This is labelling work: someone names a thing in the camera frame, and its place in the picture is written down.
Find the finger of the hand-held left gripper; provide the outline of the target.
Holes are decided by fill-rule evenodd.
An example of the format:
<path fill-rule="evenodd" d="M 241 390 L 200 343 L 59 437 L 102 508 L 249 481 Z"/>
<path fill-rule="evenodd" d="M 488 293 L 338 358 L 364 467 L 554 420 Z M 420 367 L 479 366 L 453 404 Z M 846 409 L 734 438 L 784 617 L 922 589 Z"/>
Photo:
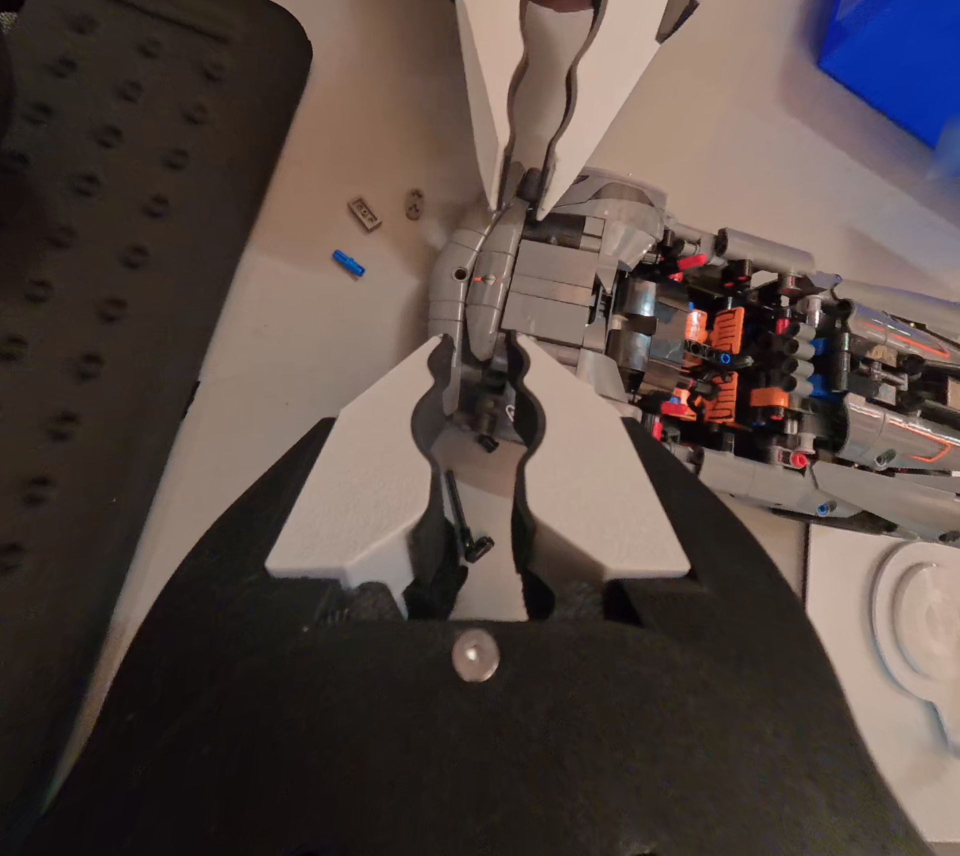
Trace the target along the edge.
<path fill-rule="evenodd" d="M 599 0 L 566 77 L 567 106 L 549 142 L 537 190 L 543 219 L 570 189 L 659 47 L 669 0 Z"/>
<path fill-rule="evenodd" d="M 453 0 L 478 172 L 488 208 L 508 196 L 515 127 L 512 105 L 528 62 L 528 0 Z"/>

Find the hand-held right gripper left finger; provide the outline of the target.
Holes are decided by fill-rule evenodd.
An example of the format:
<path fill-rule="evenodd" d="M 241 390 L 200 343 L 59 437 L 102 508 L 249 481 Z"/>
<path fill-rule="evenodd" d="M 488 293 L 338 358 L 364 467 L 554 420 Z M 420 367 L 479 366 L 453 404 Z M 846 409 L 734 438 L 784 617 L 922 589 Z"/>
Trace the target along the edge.
<path fill-rule="evenodd" d="M 341 410 L 266 558 L 272 577 L 379 584 L 405 616 L 450 616 L 460 550 L 432 448 L 454 350 L 428 338 Z"/>

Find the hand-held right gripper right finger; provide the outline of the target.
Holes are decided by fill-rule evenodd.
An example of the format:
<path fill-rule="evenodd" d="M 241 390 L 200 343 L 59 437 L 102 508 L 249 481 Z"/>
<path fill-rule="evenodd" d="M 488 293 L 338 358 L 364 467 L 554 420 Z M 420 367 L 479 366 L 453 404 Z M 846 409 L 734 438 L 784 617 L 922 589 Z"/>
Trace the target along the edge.
<path fill-rule="evenodd" d="M 511 551 L 530 620 L 564 595 L 684 578 L 691 564 L 624 418 L 533 338 L 507 340 L 515 471 Z"/>

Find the grey lego car model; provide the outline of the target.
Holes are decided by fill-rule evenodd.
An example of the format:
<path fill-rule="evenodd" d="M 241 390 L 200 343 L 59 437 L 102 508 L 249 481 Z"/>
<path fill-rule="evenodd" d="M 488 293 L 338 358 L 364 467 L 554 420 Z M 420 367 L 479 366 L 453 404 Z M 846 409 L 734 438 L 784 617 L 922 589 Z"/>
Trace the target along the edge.
<path fill-rule="evenodd" d="M 599 169 L 547 214 L 528 171 L 438 257 L 428 332 L 456 346 L 444 407 L 520 442 L 506 342 L 524 335 L 716 493 L 958 546 L 958 304 L 817 269 L 807 251 L 679 222 Z"/>

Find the scattered loose lego pieces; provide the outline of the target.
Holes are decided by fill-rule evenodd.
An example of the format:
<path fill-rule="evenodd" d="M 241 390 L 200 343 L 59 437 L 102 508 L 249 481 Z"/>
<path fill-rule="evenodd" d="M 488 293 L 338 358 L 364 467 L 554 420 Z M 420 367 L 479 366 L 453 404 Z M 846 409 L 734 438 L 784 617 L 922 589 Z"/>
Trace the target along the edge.
<path fill-rule="evenodd" d="M 381 226 L 381 219 L 375 215 L 363 197 L 357 196 L 347 204 L 348 211 L 367 232 Z M 407 215 L 414 219 L 422 214 L 424 194 L 421 190 L 412 190 L 408 196 Z M 464 351 L 467 347 L 469 324 L 467 322 L 467 301 L 474 276 L 477 272 L 481 280 L 486 270 L 479 270 L 480 253 L 486 247 L 490 252 L 503 250 L 510 252 L 519 227 L 525 221 L 522 202 L 520 208 L 510 204 L 504 210 L 489 212 L 484 208 L 473 208 L 466 212 L 457 228 L 434 262 L 428 282 L 428 336 L 450 336 L 454 345 L 450 378 L 442 395 L 444 413 L 451 417 L 459 409 L 461 387 L 464 372 Z M 361 278 L 366 270 L 353 257 L 336 250 L 333 259 L 342 269 L 355 278 Z M 484 533 L 476 537 L 470 530 L 463 512 L 462 502 L 452 470 L 444 472 L 446 492 L 453 514 L 453 526 L 460 542 L 462 557 L 466 563 L 478 562 L 493 549 L 495 542 Z"/>

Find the blue plastic bin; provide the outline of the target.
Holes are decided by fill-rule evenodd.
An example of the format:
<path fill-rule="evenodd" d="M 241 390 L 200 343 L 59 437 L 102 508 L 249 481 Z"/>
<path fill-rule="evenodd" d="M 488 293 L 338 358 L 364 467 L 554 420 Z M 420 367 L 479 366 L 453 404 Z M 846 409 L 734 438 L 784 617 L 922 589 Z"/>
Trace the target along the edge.
<path fill-rule="evenodd" d="M 935 150 L 958 130 L 959 0 L 834 0 L 817 64 Z"/>

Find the white booklet stand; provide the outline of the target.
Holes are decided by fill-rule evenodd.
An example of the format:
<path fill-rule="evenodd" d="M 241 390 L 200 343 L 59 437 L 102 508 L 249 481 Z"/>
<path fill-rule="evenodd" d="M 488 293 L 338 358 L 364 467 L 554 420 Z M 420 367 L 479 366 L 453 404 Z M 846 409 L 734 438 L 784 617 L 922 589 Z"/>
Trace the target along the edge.
<path fill-rule="evenodd" d="M 813 526 L 807 615 L 870 754 L 930 842 L 959 839 L 959 551 Z"/>

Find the black perforated mat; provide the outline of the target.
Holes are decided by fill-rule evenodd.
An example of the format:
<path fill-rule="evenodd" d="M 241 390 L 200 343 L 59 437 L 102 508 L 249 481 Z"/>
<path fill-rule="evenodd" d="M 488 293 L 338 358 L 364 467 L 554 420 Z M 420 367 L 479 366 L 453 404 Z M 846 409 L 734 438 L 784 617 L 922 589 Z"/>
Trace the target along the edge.
<path fill-rule="evenodd" d="M 4 38 L 2 854 L 42 811 L 313 50 L 270 0 L 27 0 Z"/>

